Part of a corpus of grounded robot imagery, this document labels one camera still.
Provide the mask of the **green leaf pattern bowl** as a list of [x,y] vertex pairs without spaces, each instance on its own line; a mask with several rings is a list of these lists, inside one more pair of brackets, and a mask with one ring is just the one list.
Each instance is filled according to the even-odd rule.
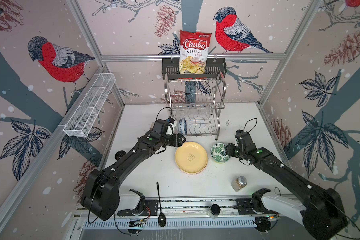
[[231,157],[226,153],[227,145],[224,143],[216,143],[211,148],[211,156],[217,161],[228,161]]

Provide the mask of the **yellow cream plate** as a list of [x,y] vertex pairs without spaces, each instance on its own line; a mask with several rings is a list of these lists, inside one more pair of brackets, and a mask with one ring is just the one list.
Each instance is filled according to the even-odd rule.
[[175,163],[182,172],[195,175],[207,166],[208,154],[200,144],[185,142],[176,150]]

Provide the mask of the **blue floral white bowl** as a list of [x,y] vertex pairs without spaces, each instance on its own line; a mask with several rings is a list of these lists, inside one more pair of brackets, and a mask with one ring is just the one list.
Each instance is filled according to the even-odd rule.
[[187,121],[185,118],[181,118],[178,121],[178,130],[179,133],[182,134],[183,136],[187,135]]

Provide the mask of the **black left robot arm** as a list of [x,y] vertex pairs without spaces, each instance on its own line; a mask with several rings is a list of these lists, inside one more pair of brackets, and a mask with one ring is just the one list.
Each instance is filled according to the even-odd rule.
[[175,125],[173,118],[156,120],[153,128],[114,164],[90,172],[81,205],[101,220],[108,220],[120,206],[119,188],[127,176],[149,157],[164,152],[167,147],[180,147],[186,141],[182,134],[175,133]]

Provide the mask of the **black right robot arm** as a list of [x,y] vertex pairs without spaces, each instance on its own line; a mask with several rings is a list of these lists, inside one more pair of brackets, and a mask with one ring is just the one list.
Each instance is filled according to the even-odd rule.
[[252,209],[262,214],[266,210],[280,213],[305,227],[316,240],[329,240],[348,225],[341,196],[332,188],[315,185],[285,166],[273,153],[257,148],[249,132],[237,130],[236,143],[229,143],[227,154],[246,160],[257,169],[270,175],[296,198],[272,194],[262,188],[252,194]]

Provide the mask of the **chrome two-tier dish rack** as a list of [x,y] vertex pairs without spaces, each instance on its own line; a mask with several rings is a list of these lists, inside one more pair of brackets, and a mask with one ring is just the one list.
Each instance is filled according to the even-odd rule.
[[185,118],[185,137],[214,136],[219,139],[221,111],[225,108],[226,81],[223,74],[215,78],[197,75],[165,75],[165,102],[177,121]]

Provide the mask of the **silver lid spice jar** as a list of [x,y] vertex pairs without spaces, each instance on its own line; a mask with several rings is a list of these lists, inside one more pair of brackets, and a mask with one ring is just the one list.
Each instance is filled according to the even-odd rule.
[[239,176],[232,181],[231,186],[235,192],[239,192],[241,189],[247,186],[247,183],[247,179],[244,176]]

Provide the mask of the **black lid spice jar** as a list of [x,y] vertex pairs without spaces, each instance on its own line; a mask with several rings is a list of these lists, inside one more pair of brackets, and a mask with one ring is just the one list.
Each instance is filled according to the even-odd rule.
[[115,161],[119,161],[125,154],[126,154],[126,152],[123,150],[116,152]]

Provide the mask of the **black spoon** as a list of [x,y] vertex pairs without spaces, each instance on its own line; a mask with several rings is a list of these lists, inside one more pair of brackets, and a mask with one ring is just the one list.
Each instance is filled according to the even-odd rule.
[[157,185],[157,192],[158,192],[158,198],[159,198],[159,207],[160,207],[160,213],[159,213],[159,216],[158,216],[158,224],[159,224],[160,227],[163,228],[167,224],[167,219],[166,219],[166,216],[165,216],[165,214],[163,213],[163,210],[162,210],[162,202],[161,202],[161,196],[160,196],[159,183],[156,182],[156,185]]

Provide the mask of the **red cassava chips bag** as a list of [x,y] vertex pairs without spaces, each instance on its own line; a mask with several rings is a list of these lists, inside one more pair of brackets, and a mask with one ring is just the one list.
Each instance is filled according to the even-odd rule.
[[180,31],[180,61],[205,63],[211,40],[210,33]]

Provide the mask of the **black lid jar on rail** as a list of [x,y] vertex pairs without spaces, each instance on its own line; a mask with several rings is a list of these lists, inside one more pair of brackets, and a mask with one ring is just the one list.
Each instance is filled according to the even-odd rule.
[[208,215],[210,216],[210,218],[215,219],[220,215],[220,213],[221,213],[221,208],[219,205],[213,204],[210,206],[208,211]]

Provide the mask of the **black wall shelf basket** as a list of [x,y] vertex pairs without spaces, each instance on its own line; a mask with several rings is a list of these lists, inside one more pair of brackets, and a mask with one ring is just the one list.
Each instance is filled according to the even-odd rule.
[[163,59],[162,61],[162,77],[165,75],[192,75],[196,74],[196,78],[215,78],[217,74],[227,73],[226,60],[224,58],[207,59],[203,63],[194,63],[191,60],[179,59]]

